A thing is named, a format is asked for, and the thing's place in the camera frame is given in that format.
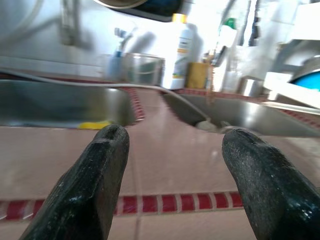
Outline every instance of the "stainless steel bowl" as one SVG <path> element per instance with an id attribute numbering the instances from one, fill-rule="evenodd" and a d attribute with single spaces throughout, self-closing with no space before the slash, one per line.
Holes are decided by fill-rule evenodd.
<path id="1" fill-rule="evenodd" d="M 144 4 L 147 0 L 94 0 L 98 4 L 112 9 L 130 9 Z"/>

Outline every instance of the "dish soap bottle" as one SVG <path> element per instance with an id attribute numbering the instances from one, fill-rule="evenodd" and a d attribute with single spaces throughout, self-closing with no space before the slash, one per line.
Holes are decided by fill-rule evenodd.
<path id="1" fill-rule="evenodd" d="M 190 62 L 193 31 L 187 25 L 187 16 L 175 13 L 172 18 L 172 45 L 165 58 L 165 70 L 161 86 L 166 89 L 182 89 L 185 86 Z"/>

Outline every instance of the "double sink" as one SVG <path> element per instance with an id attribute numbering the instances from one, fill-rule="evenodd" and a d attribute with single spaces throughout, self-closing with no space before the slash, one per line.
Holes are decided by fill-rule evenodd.
<path id="1" fill-rule="evenodd" d="M 250 129 L 267 136 L 319 137 L 320 132 L 289 115 L 257 103 L 217 98 L 207 105 L 204 96 L 182 94 L 212 123 Z M 204 121 L 191 107 L 163 95 L 178 118 L 195 126 Z M 136 121 L 130 94 L 122 89 L 66 86 L 24 80 L 0 80 L 0 126 L 77 128 L 83 122 L 109 121 L 128 126 Z"/>

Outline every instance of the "pink tile countertop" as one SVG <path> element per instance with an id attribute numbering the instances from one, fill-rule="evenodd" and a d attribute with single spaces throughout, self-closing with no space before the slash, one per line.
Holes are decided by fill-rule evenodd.
<path id="1" fill-rule="evenodd" d="M 120 196 L 237 191 L 222 158 L 223 135 L 181 122 L 156 91 L 138 89 L 137 93 L 145 119 L 127 127 L 130 152 Z M 96 132 L 0 127 L 0 200 L 46 198 Z M 280 148 L 298 170 L 320 187 L 318 138 L 263 138 Z M 24 221 L 0 222 L 0 239 L 17 239 L 18 233 L 27 225 L 28 222 Z M 124 226 L 127 228 L 125 232 L 122 231 Z M 242 209 L 115 217 L 109 239 L 191 240 L 197 236 L 203 239 L 210 236 L 216 236 L 215 239 L 254 239 Z"/>

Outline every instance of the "kitchen utensil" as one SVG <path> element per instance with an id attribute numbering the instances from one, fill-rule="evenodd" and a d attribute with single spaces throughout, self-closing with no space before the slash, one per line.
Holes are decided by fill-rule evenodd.
<path id="1" fill-rule="evenodd" d="M 264 88 L 264 81 L 255 77 L 244 76 L 240 80 L 237 93 L 246 97 L 256 98 L 260 96 L 263 88 Z"/>
<path id="2" fill-rule="evenodd" d="M 130 9 L 141 4 L 147 0 L 94 0 L 96 3 L 112 9 Z"/>
<path id="3" fill-rule="evenodd" d="M 144 85 L 159 85 L 163 76 L 165 60 L 149 54 L 127 53 L 123 57 L 126 82 Z"/>

